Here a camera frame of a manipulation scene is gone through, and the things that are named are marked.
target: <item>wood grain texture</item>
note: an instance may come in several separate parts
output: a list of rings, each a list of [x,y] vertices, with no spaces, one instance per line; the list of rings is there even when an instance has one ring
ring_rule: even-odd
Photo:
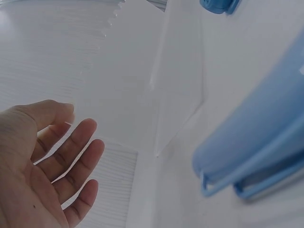
[[[76,102],[117,1],[24,0],[0,11],[0,110],[43,99]]]

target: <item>blue plastic clip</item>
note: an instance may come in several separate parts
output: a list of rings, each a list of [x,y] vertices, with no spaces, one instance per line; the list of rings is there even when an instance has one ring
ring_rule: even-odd
[[[212,13],[222,14],[226,12],[227,14],[232,14],[239,0],[199,0],[199,2],[202,7]]]

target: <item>blue plastic object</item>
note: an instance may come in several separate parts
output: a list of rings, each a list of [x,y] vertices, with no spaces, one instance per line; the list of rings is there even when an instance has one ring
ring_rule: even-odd
[[[226,12],[227,14],[232,14],[239,0],[199,0],[199,2],[202,7],[212,13],[222,14]]]
[[[304,30],[272,72],[196,149],[192,165],[203,195],[232,184],[242,198],[304,166]]]

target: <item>finger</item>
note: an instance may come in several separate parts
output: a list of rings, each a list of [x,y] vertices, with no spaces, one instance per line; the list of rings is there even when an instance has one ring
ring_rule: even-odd
[[[31,161],[34,163],[42,159],[52,149],[52,147],[67,133],[70,127],[71,125],[67,123],[61,123],[57,125],[50,125],[43,132],[41,132],[37,137]]]
[[[77,199],[64,210],[70,228],[76,227],[92,208],[98,192],[98,182],[90,180],[81,190]]]
[[[99,139],[92,141],[71,170],[64,177],[53,183],[61,204],[75,195],[81,188],[97,165],[104,148],[103,141]]]
[[[46,100],[30,105],[17,105],[12,107],[11,110],[22,113],[26,118],[33,121],[37,131],[40,131],[49,125],[68,121],[73,115],[74,106]]]
[[[83,120],[54,154],[37,164],[51,182],[68,170],[96,128],[94,120]]]

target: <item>human hand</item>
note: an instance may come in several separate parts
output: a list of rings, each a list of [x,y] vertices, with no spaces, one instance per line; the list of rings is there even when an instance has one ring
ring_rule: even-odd
[[[55,101],[15,106],[0,113],[0,227],[74,228],[92,207],[98,182],[90,180],[65,210],[61,204],[84,184],[97,165],[104,143],[94,140],[61,179],[89,142],[97,124],[82,121],[50,157],[43,158],[68,131],[74,107]]]

